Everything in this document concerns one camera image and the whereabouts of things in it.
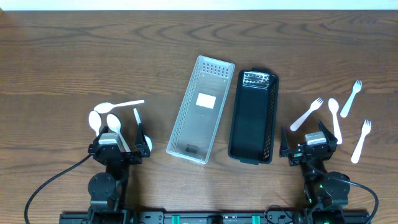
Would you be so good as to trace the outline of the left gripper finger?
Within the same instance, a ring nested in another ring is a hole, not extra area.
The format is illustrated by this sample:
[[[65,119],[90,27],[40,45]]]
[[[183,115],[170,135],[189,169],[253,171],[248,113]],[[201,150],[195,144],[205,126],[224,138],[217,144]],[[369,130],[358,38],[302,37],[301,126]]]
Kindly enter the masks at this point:
[[[147,142],[144,137],[142,124],[137,125],[137,134],[135,140],[135,147],[140,152],[147,152]]]
[[[103,134],[109,133],[109,127],[105,126],[100,132],[99,135],[93,140],[93,144],[98,144],[100,138],[102,137]]]

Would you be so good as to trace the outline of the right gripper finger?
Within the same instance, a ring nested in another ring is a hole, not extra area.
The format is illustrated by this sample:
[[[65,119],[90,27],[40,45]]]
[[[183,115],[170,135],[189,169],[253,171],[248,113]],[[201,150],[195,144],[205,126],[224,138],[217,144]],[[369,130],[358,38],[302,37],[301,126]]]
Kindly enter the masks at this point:
[[[334,134],[332,134],[330,132],[330,130],[328,130],[325,125],[322,123],[321,120],[318,121],[318,127],[319,130],[323,133],[323,135],[325,136],[325,139],[327,142],[334,142],[336,143],[336,137],[334,136]]]
[[[288,151],[288,150],[289,150],[289,145],[288,145],[287,138],[285,135],[285,129],[284,129],[284,127],[281,127],[280,151]]]

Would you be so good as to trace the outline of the white fork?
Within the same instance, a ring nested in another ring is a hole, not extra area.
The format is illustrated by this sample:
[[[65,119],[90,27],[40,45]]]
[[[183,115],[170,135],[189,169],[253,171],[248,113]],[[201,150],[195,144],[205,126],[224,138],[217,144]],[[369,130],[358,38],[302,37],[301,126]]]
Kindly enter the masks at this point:
[[[354,98],[355,98],[356,94],[361,91],[362,85],[363,85],[363,83],[361,80],[355,81],[353,88],[352,88],[352,92],[351,92],[348,100],[346,101],[345,105],[343,106],[343,108],[340,111],[340,116],[342,118],[346,118],[348,116],[351,106],[353,104]]]
[[[358,143],[351,156],[351,162],[353,164],[357,164],[359,162],[359,159],[361,157],[361,152],[363,150],[364,140],[370,132],[371,132],[371,121],[366,119],[361,129],[361,135],[359,137]]]
[[[304,121],[310,116],[310,114],[312,112],[314,112],[315,110],[319,109],[319,107],[321,107],[321,105],[323,104],[323,99],[321,98],[317,98],[316,100],[314,100],[309,109],[303,114],[301,115],[301,117],[299,117],[295,122],[293,122],[290,125],[290,130],[291,131],[296,131],[298,130],[299,127],[301,127],[301,125],[304,123]]]

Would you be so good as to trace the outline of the clear plastic basket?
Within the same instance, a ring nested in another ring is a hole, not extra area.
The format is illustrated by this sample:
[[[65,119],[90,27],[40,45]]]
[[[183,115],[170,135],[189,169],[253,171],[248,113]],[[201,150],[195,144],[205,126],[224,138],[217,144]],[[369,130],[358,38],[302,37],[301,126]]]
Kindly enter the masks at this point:
[[[235,64],[198,56],[166,152],[206,164],[216,137]],[[215,96],[213,109],[197,106],[199,93]]]

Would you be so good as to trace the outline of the black plastic basket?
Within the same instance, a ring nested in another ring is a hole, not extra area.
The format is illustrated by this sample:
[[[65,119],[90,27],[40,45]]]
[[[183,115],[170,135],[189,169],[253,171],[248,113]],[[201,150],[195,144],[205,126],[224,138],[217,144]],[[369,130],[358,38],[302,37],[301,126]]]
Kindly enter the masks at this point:
[[[228,155],[242,163],[272,161],[279,77],[265,68],[238,75]]]

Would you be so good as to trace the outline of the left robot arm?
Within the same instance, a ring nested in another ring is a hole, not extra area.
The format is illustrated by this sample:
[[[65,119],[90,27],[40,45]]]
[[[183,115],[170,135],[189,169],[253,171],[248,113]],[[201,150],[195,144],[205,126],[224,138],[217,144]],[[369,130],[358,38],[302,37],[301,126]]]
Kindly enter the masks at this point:
[[[142,164],[142,159],[150,156],[142,124],[138,125],[135,147],[133,152],[122,152],[119,136],[110,133],[107,126],[89,145],[89,155],[106,167],[104,172],[93,176],[88,184],[90,205],[94,211],[119,212],[125,209],[129,168]]]

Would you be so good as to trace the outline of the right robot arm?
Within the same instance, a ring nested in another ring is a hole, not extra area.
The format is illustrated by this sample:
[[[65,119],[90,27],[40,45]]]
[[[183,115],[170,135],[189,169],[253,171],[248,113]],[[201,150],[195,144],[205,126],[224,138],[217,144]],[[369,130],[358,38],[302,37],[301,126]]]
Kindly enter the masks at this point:
[[[310,205],[307,215],[321,210],[341,210],[348,204],[349,177],[339,172],[327,172],[324,162],[336,151],[337,138],[318,122],[319,132],[299,144],[295,149],[288,145],[285,131],[281,131],[280,157],[286,157],[290,166],[300,166],[304,179],[304,193]]]

